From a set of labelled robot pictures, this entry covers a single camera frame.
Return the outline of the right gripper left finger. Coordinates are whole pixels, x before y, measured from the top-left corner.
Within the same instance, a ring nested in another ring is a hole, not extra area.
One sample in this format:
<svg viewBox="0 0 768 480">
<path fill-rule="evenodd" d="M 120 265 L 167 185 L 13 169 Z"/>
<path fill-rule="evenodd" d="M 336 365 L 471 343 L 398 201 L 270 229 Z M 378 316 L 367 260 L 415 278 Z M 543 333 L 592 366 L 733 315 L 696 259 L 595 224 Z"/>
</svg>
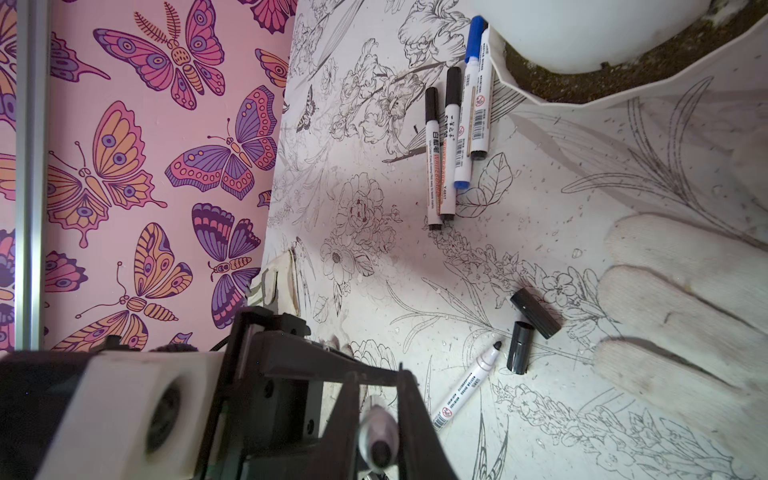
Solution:
<svg viewBox="0 0 768 480">
<path fill-rule="evenodd" d="M 358 374 L 346 373 L 322 439 L 303 456 L 297 456 L 291 462 L 291 466 L 298 467 L 298 470 L 288 479 L 355 478 L 359 393 Z"/>
</svg>

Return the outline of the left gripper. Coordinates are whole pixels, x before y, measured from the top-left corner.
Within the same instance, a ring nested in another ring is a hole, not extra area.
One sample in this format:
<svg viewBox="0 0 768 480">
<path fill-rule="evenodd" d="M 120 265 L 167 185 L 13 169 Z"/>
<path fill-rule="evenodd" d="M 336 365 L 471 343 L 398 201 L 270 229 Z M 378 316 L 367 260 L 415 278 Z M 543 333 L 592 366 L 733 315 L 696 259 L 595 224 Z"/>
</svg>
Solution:
<svg viewBox="0 0 768 480">
<path fill-rule="evenodd" d="M 288 479 L 324 435 L 343 377 L 393 386 L 397 371 L 310 340 L 294 315 L 245 307 L 228 337 L 194 478 Z"/>
</svg>

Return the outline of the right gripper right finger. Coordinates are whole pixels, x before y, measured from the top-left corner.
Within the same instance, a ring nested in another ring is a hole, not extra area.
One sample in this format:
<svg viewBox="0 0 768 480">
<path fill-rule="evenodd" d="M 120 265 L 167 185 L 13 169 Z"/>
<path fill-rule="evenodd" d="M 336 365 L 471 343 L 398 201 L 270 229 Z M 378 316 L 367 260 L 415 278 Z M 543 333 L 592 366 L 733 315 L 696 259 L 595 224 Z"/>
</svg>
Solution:
<svg viewBox="0 0 768 480">
<path fill-rule="evenodd" d="M 438 439 L 414 375 L 397 372 L 400 479 L 457 480 Z"/>
</svg>

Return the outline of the white marker cluster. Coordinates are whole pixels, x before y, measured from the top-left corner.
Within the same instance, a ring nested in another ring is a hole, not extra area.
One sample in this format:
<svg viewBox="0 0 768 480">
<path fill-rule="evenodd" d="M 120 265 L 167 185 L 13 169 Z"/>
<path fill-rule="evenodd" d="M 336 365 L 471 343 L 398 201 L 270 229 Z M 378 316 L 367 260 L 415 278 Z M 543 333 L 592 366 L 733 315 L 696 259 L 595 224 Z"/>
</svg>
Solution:
<svg viewBox="0 0 768 480">
<path fill-rule="evenodd" d="M 425 91 L 425 142 L 429 194 L 427 226 L 430 231 L 434 231 L 442 228 L 439 212 L 441 198 L 440 124 L 438 121 L 438 90 L 435 87 L 429 87 Z"/>
<path fill-rule="evenodd" d="M 393 465 L 399 452 L 399 427 L 389 411 L 372 405 L 358 430 L 358 451 L 368 468 L 378 474 Z"/>
<path fill-rule="evenodd" d="M 494 370 L 501 347 L 502 342 L 498 340 L 477 357 L 440 402 L 432 413 L 431 420 L 433 427 L 437 431 L 443 429 L 453 420 L 471 396 L 479 389 L 480 384 L 488 378 Z"/>
</svg>

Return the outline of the black cap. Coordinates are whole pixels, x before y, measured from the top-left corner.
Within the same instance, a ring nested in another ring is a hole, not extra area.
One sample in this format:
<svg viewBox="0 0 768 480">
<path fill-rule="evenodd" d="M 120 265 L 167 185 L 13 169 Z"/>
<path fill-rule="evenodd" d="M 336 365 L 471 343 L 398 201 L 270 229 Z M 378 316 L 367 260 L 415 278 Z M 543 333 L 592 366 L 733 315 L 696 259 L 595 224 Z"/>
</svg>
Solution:
<svg viewBox="0 0 768 480">
<path fill-rule="evenodd" d="M 507 358 L 507 369 L 510 372 L 516 375 L 524 375 L 527 372 L 535 333 L 536 329 L 531 324 L 524 321 L 515 323 Z"/>
<path fill-rule="evenodd" d="M 515 292 L 511 302 L 544 338 L 549 339 L 561 330 L 561 324 L 527 289 Z"/>
</svg>

